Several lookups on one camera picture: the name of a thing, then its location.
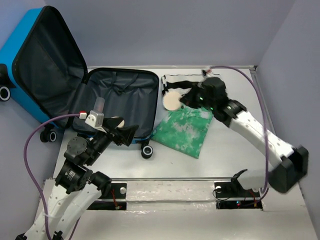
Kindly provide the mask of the black white striped shirt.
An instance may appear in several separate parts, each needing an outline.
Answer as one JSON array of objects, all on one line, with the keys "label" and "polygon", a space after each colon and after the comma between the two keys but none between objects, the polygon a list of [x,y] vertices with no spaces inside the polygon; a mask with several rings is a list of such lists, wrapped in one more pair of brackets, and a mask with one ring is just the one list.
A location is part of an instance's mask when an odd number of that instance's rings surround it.
[{"label": "black white striped shirt", "polygon": [[222,78],[220,74],[207,73],[203,74],[165,74],[161,77],[161,93],[164,96],[171,90],[178,91],[181,95],[187,93],[193,86],[202,82],[205,78],[218,77]]}]

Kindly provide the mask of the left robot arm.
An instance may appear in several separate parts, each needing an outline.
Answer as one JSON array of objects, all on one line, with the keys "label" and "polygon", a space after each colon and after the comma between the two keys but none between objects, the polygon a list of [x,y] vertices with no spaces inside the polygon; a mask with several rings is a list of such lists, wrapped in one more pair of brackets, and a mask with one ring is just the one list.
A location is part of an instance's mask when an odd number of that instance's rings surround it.
[{"label": "left robot arm", "polygon": [[64,240],[72,238],[80,217],[100,197],[110,194],[112,180],[104,173],[93,172],[88,167],[99,158],[104,150],[115,143],[129,146],[139,128],[138,125],[124,126],[122,117],[105,118],[95,111],[73,113],[72,117],[84,120],[96,129],[89,137],[76,136],[67,144],[65,161],[52,188],[49,198],[45,198],[36,182],[43,210],[18,240]]}]

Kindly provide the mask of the cream round puck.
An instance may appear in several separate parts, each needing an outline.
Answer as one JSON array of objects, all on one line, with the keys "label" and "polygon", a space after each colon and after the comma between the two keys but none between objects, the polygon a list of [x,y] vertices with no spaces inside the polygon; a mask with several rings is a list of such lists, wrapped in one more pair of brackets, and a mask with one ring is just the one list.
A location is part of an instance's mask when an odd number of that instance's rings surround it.
[{"label": "cream round puck", "polygon": [[181,94],[177,91],[169,91],[163,96],[163,106],[168,111],[178,110],[182,103],[180,102]]}]

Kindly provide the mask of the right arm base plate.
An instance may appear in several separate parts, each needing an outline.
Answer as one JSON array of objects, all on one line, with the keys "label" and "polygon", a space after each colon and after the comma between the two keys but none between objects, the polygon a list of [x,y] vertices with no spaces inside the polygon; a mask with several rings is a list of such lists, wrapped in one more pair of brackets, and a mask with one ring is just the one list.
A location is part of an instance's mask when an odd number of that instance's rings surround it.
[{"label": "right arm base plate", "polygon": [[212,195],[218,210],[263,209],[259,192],[243,189],[230,181],[215,182]]}]

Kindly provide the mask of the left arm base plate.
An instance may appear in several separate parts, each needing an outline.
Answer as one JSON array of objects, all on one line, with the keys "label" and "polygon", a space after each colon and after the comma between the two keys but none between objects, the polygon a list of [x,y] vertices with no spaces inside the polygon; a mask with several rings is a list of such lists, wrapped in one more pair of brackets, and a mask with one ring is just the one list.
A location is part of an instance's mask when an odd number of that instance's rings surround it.
[{"label": "left arm base plate", "polygon": [[88,210],[93,211],[125,211],[127,209],[127,183],[112,182],[110,191],[95,200]]}]

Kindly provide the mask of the green tie-dye shorts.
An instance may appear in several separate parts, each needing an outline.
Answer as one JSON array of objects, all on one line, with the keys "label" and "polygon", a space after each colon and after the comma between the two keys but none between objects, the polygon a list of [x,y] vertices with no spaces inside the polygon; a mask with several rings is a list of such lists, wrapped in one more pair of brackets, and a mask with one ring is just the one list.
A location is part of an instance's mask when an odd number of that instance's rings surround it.
[{"label": "green tie-dye shorts", "polygon": [[211,111],[182,105],[169,111],[152,133],[152,140],[198,159],[213,120]]}]

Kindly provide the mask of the blue kids suitcase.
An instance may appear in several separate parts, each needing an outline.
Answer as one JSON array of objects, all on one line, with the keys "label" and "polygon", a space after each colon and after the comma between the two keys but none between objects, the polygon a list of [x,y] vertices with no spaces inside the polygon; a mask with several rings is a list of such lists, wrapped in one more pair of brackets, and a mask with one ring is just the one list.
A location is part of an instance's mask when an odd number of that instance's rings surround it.
[{"label": "blue kids suitcase", "polygon": [[92,110],[103,98],[105,117],[122,117],[126,126],[138,127],[132,143],[140,144],[148,159],[159,85],[159,77],[147,70],[89,70],[63,16],[49,5],[28,10],[0,49],[0,99],[15,100],[40,123],[54,119],[40,135],[43,142],[54,141],[54,127],[93,135],[74,114]]}]

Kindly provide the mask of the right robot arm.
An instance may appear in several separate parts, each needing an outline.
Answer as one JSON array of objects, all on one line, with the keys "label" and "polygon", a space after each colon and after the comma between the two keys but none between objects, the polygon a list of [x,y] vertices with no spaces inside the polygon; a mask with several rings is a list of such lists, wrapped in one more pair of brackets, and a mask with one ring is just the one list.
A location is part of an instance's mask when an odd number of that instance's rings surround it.
[{"label": "right robot arm", "polygon": [[194,109],[211,111],[217,121],[241,135],[265,156],[263,170],[243,169],[233,175],[230,190],[235,196],[268,187],[285,194],[307,175],[308,150],[303,146],[294,147],[266,129],[242,103],[228,97],[226,85],[219,77],[193,84],[180,101]]}]

